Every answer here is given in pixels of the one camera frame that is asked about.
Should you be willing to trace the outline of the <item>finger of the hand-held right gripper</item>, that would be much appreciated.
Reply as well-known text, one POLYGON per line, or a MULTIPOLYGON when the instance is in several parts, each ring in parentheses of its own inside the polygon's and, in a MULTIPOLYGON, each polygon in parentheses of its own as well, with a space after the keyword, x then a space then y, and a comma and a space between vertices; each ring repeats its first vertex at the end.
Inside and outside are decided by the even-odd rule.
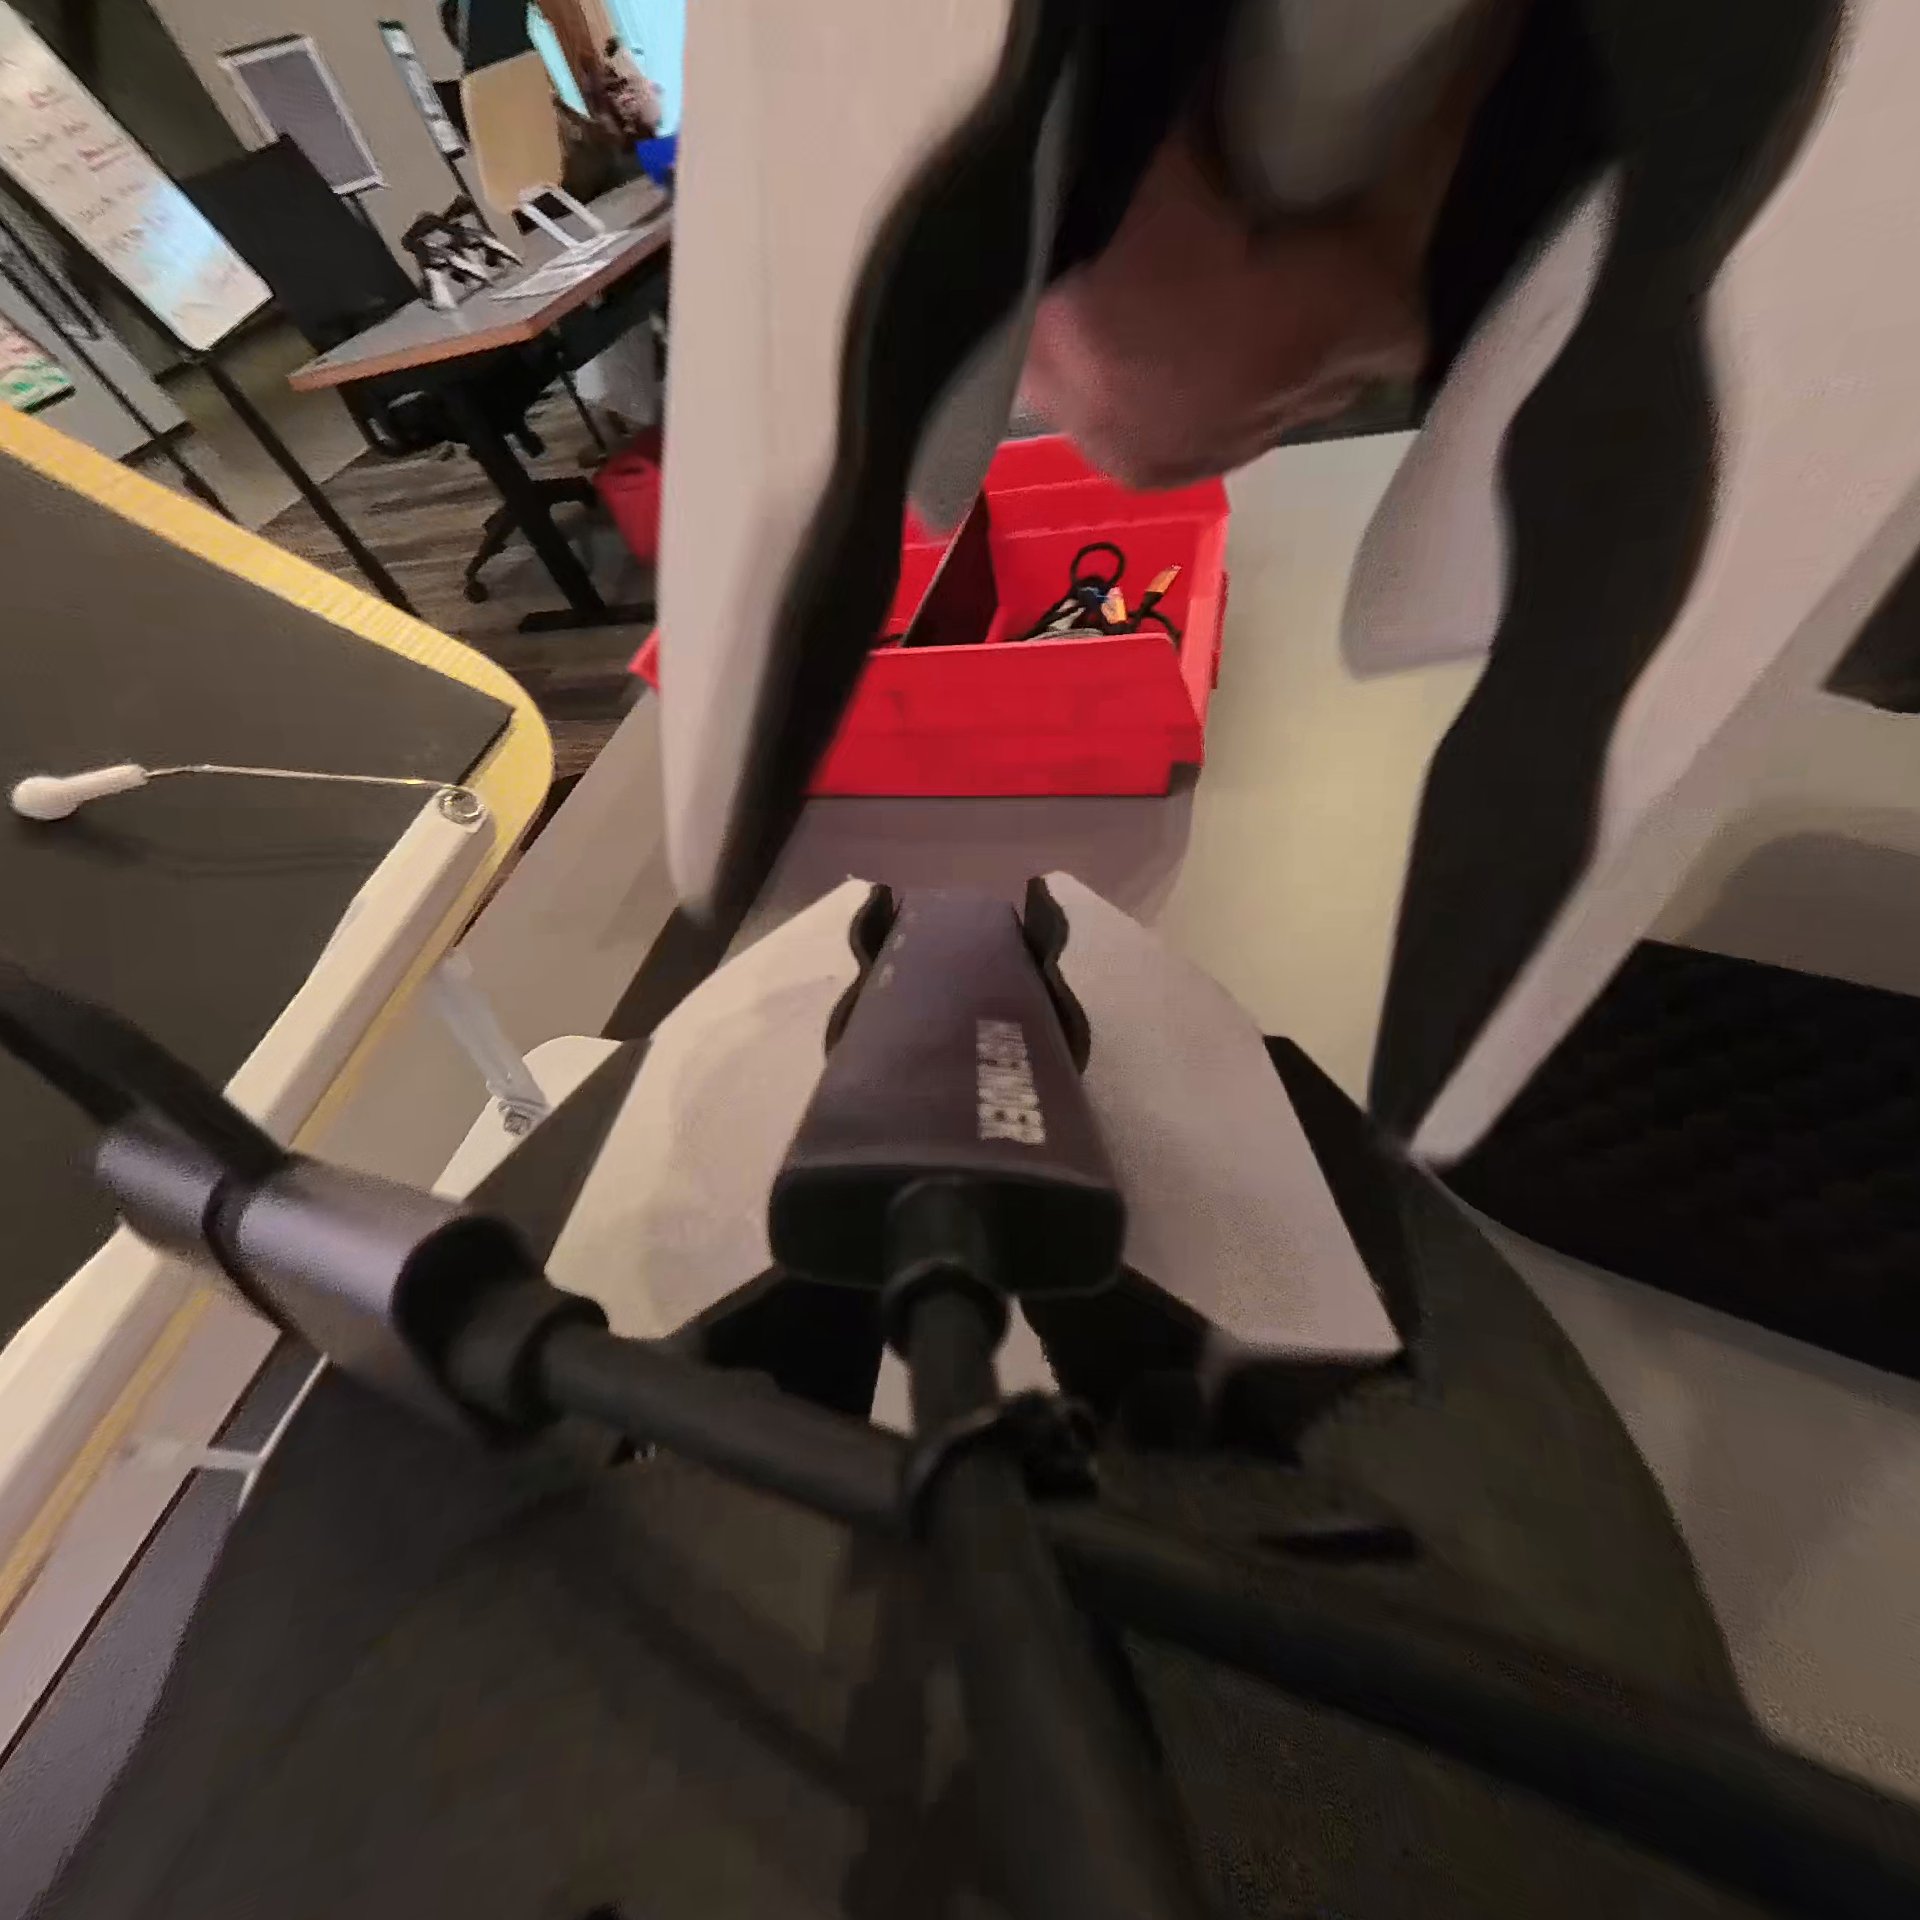
POLYGON ((687 8, 663 427, 663 830, 749 904, 893 604, 962 507, 1046 264, 1087 4, 687 8))
POLYGON ((1536 4, 1602 133, 1368 525, 1368 670, 1479 670, 1368 1083, 1446 1166, 1915 559, 1917 6, 1536 4))

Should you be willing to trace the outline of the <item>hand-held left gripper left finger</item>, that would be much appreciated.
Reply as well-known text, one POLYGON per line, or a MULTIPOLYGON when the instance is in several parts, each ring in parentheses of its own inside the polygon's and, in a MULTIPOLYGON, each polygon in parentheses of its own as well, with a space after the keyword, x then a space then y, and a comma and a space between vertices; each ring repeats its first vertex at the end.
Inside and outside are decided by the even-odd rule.
POLYGON ((731 956, 645 1048, 544 1270, 616 1334, 672 1337, 773 1264, 770 1188, 824 1070, 832 1007, 858 980, 843 880, 731 956))

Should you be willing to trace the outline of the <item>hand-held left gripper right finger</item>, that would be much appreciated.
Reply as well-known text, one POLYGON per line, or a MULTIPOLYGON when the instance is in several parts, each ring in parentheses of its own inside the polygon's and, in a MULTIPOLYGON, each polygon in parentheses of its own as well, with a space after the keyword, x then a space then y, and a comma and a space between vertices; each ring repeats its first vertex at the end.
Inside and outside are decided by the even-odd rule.
POLYGON ((1203 1326, 1203 1364, 1388 1364, 1386 1301, 1256 1021, 1210 972, 1066 871, 1063 982, 1126 1206, 1122 1262, 1203 1326))

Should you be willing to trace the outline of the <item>red plastic bin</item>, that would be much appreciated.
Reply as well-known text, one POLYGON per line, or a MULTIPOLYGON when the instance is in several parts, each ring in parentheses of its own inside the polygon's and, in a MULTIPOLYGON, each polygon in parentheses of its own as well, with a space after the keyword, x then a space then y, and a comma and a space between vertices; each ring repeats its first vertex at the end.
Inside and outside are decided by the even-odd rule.
POLYGON ((902 524, 895 601, 811 797, 1158 797, 1207 756, 1230 604, 1230 496, 1212 478, 1139 492, 1061 437, 1013 439, 967 518, 902 524), (1115 541, 1131 589, 1179 564, 1160 630, 1019 639, 1067 588, 1071 555, 1115 541))
POLYGON ((638 564, 659 564, 666 499, 666 437, 642 424, 591 473, 591 486, 638 564))

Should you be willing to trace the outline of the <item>black cable orange plugs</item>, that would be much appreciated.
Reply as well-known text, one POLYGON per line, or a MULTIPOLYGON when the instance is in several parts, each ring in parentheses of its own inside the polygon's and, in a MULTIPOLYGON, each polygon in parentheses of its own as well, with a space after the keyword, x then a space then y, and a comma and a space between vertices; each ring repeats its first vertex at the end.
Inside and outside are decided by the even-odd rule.
POLYGON ((1115 541, 1084 543, 1067 566, 1066 592, 1018 638, 1131 638, 1158 630, 1179 643, 1183 629, 1167 614, 1167 597, 1183 569, 1160 566, 1139 589, 1125 583, 1125 573, 1126 558, 1115 541))

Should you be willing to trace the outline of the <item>person's right hand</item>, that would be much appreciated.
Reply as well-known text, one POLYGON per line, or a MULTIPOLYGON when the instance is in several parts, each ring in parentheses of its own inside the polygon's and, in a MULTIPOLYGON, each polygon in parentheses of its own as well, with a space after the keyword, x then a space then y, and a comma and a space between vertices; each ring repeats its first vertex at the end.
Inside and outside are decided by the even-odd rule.
POLYGON ((1446 174, 1408 155, 1358 199, 1256 224, 1179 131, 1114 239, 1042 297, 1022 406, 1125 486, 1178 489, 1411 383, 1446 174))

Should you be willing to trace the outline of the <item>white stand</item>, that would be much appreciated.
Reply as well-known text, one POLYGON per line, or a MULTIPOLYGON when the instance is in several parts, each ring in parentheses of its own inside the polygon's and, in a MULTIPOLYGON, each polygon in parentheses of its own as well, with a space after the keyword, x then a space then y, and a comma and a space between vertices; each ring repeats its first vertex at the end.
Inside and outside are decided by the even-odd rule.
POLYGON ((466 1198, 509 1151, 547 1131, 562 1100, 579 1095, 616 1055, 616 1044, 574 1036, 542 1043, 530 1053, 519 1051, 460 953, 438 961, 426 982, 426 999, 466 1062, 480 1071, 487 1095, 432 1187, 436 1195, 466 1198))

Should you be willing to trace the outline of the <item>black tangled equipment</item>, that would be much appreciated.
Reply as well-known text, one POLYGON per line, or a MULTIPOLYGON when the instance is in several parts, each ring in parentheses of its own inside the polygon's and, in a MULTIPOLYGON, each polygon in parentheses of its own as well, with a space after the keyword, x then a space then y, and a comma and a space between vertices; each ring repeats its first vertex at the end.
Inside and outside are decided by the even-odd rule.
POLYGON ((400 247, 415 263, 423 299, 458 310, 474 292, 517 272, 520 256, 498 239, 469 197, 414 217, 400 247))

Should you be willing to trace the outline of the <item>tan board stand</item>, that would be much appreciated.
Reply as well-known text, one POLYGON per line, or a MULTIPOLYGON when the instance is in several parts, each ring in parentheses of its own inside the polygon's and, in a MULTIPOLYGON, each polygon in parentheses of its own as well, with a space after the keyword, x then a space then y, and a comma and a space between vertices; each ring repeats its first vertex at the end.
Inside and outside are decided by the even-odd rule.
POLYGON ((603 4, 452 1, 443 29, 461 60, 466 143, 482 195, 519 229, 536 188, 589 204, 629 174, 610 116, 603 4))

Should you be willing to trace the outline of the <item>grey top desk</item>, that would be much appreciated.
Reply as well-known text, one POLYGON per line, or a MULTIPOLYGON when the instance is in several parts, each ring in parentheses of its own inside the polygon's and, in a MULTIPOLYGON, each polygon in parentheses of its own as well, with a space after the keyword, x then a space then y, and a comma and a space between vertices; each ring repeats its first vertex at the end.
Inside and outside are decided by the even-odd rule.
MULTIPOLYGON (((448 390, 503 368, 512 356, 533 356, 552 375, 575 375, 602 352, 629 341, 635 329, 666 309, 667 256, 674 204, 667 191, 638 177, 587 206, 608 245, 596 249, 606 264, 550 302, 492 302, 488 287, 535 270, 572 249, 570 229, 526 232, 520 267, 487 289, 470 295, 458 310, 435 310, 415 299, 398 315, 323 352, 291 375, 299 393, 355 393, 380 382, 398 382, 407 393, 426 393, 448 406, 448 390)), ((630 604, 608 598, 612 614, 589 627, 520 633, 579 633, 614 627, 650 627, 654 598, 630 604)))

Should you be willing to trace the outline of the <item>black standing panel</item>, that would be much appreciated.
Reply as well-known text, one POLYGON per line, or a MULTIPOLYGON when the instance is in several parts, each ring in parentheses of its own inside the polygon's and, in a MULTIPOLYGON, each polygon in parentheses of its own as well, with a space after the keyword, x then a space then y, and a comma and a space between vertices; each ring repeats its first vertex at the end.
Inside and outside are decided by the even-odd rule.
POLYGON ((312 352, 340 348, 418 299, 387 239, 287 135, 180 188, 312 352))

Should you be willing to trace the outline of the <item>grey framed panel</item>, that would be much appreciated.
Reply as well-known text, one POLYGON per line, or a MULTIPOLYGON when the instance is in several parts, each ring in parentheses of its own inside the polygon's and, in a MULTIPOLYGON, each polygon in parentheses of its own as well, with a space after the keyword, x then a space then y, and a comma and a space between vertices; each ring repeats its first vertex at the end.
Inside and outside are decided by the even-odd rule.
POLYGON ((258 38, 216 54, 216 67, 268 139, 291 139, 326 188, 347 201, 387 188, 387 174, 308 33, 258 38))

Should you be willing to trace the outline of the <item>large whiteboard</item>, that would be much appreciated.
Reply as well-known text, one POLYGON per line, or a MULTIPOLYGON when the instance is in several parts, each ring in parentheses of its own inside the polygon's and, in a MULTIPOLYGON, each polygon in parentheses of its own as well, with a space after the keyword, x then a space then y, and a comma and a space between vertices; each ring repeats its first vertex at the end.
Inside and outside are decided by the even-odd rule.
POLYGON ((272 287, 11 4, 3 168, 187 355, 221 348, 272 287))

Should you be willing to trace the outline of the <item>black board wooden rim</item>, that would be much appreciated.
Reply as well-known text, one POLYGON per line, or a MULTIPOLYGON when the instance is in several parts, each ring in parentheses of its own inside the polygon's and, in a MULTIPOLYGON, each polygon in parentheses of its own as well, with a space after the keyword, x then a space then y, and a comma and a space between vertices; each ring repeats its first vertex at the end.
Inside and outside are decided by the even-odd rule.
MULTIPOLYGON (((140 760, 460 783, 176 776, 4 808, 4 957, 148 1030, 303 1144, 533 827, 550 733, 470 647, 187 496, 4 415, 4 792, 140 760)), ((91 1131, 4 1062, 4 1639, 205 1327, 248 1309, 111 1222, 91 1131)))

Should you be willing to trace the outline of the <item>whiteboard green red writing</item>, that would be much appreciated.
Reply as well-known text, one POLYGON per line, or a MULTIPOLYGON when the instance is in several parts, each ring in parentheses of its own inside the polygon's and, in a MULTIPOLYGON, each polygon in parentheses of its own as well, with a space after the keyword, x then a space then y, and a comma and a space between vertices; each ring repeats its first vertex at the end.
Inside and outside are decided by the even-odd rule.
POLYGON ((3 403, 21 415, 39 415, 72 400, 72 376, 11 318, 0 323, 3 403))

